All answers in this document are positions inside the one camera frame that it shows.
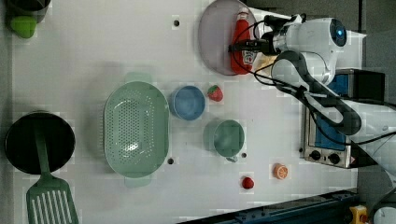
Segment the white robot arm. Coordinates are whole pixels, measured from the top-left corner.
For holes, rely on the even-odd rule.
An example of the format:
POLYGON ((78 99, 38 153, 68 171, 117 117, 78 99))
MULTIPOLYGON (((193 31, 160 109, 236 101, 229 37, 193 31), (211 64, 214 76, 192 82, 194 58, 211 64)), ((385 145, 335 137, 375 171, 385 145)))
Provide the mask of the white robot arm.
POLYGON ((303 103, 311 116, 361 146, 390 180, 395 179, 395 105, 341 97, 329 88, 335 76, 338 54, 347 43, 347 30, 335 18, 308 21, 266 16, 262 22, 272 31, 262 38, 239 33, 228 51, 259 51, 275 55, 269 83, 303 103))

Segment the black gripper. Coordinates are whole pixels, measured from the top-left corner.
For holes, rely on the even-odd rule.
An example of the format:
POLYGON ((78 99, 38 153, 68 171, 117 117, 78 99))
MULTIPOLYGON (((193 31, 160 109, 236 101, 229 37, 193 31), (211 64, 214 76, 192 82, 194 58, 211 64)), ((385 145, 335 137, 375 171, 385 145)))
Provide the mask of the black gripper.
POLYGON ((261 37, 261 42, 257 41, 245 41, 237 42, 229 45, 228 52, 235 51, 251 51, 251 52, 262 52, 267 56, 276 56, 279 52, 274 47, 274 33, 264 33, 261 37))

